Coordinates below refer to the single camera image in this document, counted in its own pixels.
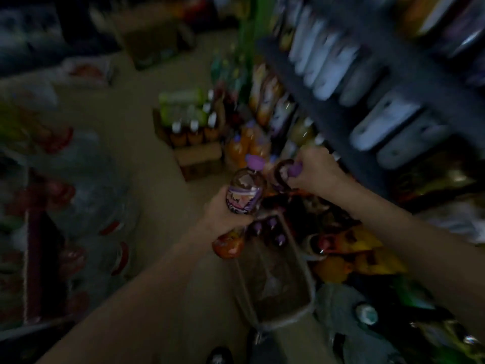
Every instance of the brown bottle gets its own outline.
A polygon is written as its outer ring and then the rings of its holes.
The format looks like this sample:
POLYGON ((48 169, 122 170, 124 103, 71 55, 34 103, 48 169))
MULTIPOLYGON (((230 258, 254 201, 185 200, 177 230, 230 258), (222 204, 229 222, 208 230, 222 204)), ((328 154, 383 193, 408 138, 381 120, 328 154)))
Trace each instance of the brown bottle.
MULTIPOLYGON (((261 171, 265 161, 247 155, 247 167, 236 172, 227 190, 227 207, 235 214, 252 214, 258 209, 266 188, 261 171)), ((212 243, 214 252, 223 259, 236 258, 244 248, 244 228, 236 228, 212 243)))
POLYGON ((215 142, 219 139, 219 129, 217 128, 217 114, 215 112, 209 115, 207 126, 204 128, 206 141, 215 142))
POLYGON ((204 134, 201 129, 199 129, 199 122, 197 120, 192 120, 190 122, 190 130, 187 133, 187 138, 191 146, 198 146, 202 144, 204 140, 204 134))
POLYGON ((187 145, 187 134, 182 130, 180 121, 172 124, 172 132, 170 133, 170 141, 174 147, 184 147, 187 145))

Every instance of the store shelf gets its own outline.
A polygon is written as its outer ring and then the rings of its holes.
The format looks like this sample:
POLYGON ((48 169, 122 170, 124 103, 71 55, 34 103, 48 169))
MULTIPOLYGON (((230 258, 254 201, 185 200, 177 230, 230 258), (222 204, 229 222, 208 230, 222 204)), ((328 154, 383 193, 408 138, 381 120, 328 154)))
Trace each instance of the store shelf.
POLYGON ((443 115, 453 129, 485 149, 485 99, 446 72, 365 0, 311 0, 314 9, 349 30, 379 56, 402 82, 402 92, 443 115))
POLYGON ((385 172, 377 164, 375 156, 372 153, 359 152, 349 143, 352 128, 348 126, 350 120, 346 119, 348 111, 332 99, 319 101, 313 97, 302 79, 296 76, 288 57, 279 50, 277 43, 272 39, 259 40, 257 48, 296 102, 315 121, 318 130, 340 153, 343 163, 351 174, 368 189, 389 198, 385 185, 385 172))

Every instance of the floor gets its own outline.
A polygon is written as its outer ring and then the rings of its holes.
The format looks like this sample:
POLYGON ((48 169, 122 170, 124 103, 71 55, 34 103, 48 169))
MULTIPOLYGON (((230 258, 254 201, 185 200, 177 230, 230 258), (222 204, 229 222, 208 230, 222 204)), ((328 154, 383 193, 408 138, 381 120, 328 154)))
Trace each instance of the floor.
MULTIPOLYGON (((190 87, 209 89, 209 64, 214 48, 236 41, 237 32, 211 32, 197 37, 197 50, 158 67, 136 71, 127 55, 113 56, 119 72, 113 87, 101 90, 59 88, 60 109, 46 120, 68 120, 95 129, 119 167, 130 176, 142 207, 136 232, 133 272, 142 270, 192 224, 203 204, 228 182, 230 175, 185 183, 171 149, 153 132, 151 109, 161 91, 190 87)), ((248 325, 241 317, 225 280, 224 261, 208 255, 197 266, 183 302, 183 322, 171 342, 161 343, 160 362, 203 363, 219 345, 228 346, 236 363, 246 362, 248 325)), ((311 316, 278 330, 288 362, 331 362, 311 316)))

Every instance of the cardboard box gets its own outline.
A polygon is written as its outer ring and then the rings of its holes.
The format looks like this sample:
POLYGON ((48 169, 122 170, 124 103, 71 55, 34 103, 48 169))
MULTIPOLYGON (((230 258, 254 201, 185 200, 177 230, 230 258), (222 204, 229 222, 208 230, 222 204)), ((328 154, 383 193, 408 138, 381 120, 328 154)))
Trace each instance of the cardboard box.
POLYGON ((153 128, 156 136, 173 148, 173 153, 185 181, 191 181, 224 169, 222 148, 219 142, 204 143, 198 146, 174 148, 170 141, 170 131, 161 125, 160 111, 153 109, 153 128))
POLYGON ((150 2, 111 15, 137 70, 150 67, 179 53, 180 42, 193 48, 190 30, 173 17, 162 2, 150 2))

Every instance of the purple bottle cap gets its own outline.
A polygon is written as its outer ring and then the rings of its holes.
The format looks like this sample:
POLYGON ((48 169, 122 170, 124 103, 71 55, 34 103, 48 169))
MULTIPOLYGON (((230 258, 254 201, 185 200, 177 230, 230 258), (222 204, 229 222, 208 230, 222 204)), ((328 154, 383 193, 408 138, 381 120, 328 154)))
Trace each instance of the purple bottle cap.
POLYGON ((271 226, 271 227, 275 227, 277 225, 278 221, 276 220, 276 218, 270 218, 270 220, 268 221, 268 224, 271 226))
POLYGON ((283 234, 279 234, 275 241, 278 246, 283 246, 286 243, 286 237, 283 234))
POLYGON ((288 167, 289 177, 298 177, 303 171, 303 164, 301 162, 295 162, 293 165, 288 167))
POLYGON ((262 171, 264 169, 264 158, 248 154, 246 156, 247 166, 253 171, 262 171))

